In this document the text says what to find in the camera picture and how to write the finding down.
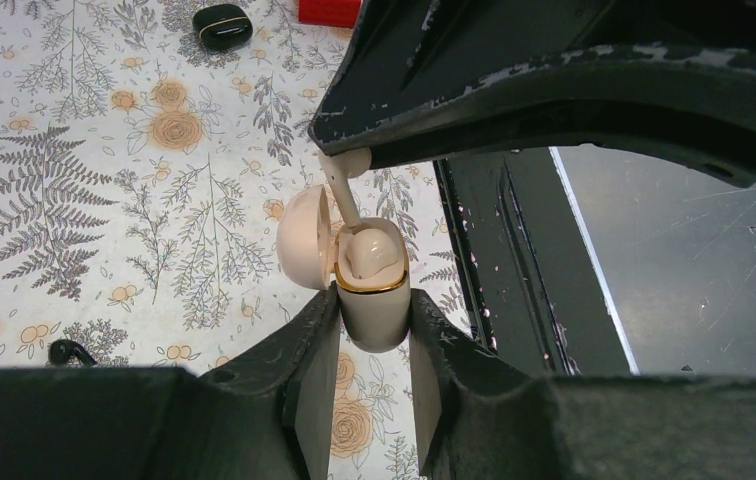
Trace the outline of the beige charging case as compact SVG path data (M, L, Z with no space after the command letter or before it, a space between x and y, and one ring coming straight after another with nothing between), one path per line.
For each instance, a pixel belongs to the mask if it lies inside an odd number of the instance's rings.
M345 252L351 237L367 228L388 233L400 256L396 264L358 280ZM359 349L384 353L405 339L411 301L410 262L394 223L365 218L356 227L343 226L333 232L326 191L315 186L299 193L285 207L276 247L279 265L292 282L312 290L337 290L346 332Z

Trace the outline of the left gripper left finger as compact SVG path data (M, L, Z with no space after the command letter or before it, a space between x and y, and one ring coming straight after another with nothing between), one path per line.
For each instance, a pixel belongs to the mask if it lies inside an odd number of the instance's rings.
M0 479L323 479L340 302L204 375L182 368L0 369Z

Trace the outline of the beige earbud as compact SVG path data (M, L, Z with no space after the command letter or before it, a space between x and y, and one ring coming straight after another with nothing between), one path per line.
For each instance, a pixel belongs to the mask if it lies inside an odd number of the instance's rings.
M359 177L370 169L372 163L371 150L360 148L335 156L319 153L318 160L337 202L344 224L347 227L356 227L360 224L361 219L349 180Z
M358 280L371 278L399 260L399 252L390 235L383 230L367 228L351 237L346 258L353 276Z

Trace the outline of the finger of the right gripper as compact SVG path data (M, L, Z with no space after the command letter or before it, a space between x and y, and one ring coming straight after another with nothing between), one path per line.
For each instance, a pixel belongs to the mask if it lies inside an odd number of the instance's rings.
M308 128L374 168L591 144L756 182L756 1L366 1Z

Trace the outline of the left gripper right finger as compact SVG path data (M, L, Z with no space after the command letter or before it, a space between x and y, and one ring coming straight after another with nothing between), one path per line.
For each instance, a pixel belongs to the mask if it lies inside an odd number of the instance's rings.
M419 472L430 479L756 479L756 379L530 376L412 292Z

